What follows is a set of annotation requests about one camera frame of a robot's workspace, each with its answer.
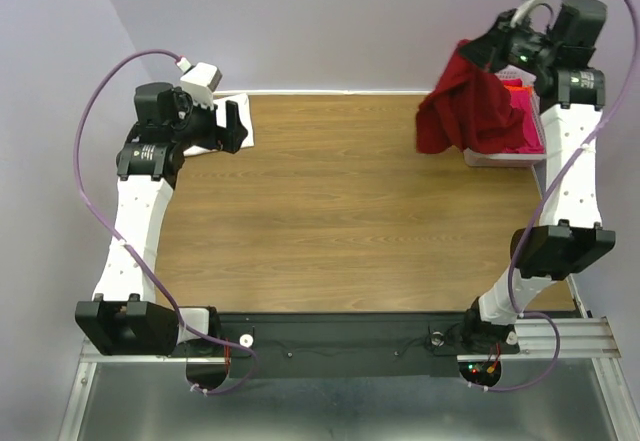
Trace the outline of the dark red t shirt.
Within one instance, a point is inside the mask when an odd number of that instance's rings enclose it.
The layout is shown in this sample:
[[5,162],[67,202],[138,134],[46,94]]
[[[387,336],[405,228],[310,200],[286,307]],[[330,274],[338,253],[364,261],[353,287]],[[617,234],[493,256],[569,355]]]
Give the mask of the dark red t shirt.
[[525,145],[522,110],[511,105],[502,81],[459,54],[457,43],[436,87],[419,104],[416,150],[439,154],[451,147],[480,154],[517,150]]

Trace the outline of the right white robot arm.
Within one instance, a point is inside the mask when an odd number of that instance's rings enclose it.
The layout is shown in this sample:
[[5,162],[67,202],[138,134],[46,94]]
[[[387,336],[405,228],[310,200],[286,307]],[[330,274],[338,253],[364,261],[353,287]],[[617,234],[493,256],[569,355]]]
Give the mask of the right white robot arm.
[[514,324],[526,306],[615,245],[615,233],[603,226],[595,181],[605,76],[589,65],[606,18],[600,1],[564,0],[553,26],[540,33],[531,27],[528,9],[513,9],[458,51],[490,73],[513,66],[534,76],[546,151],[541,205],[513,234],[509,267],[465,312],[457,333],[458,344],[470,352],[515,345]]

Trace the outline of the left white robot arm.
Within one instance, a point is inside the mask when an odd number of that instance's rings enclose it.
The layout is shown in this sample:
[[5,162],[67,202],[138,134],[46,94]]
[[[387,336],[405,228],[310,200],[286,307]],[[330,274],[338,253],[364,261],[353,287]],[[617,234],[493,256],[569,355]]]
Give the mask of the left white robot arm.
[[106,226],[112,240],[91,300],[78,302],[75,320],[103,355],[170,355],[188,342],[215,353],[223,332],[213,308],[168,307],[156,301],[159,238],[185,153],[192,147],[237,153],[249,135],[238,97],[197,98],[155,82],[134,94],[136,121],[116,156],[118,206]]

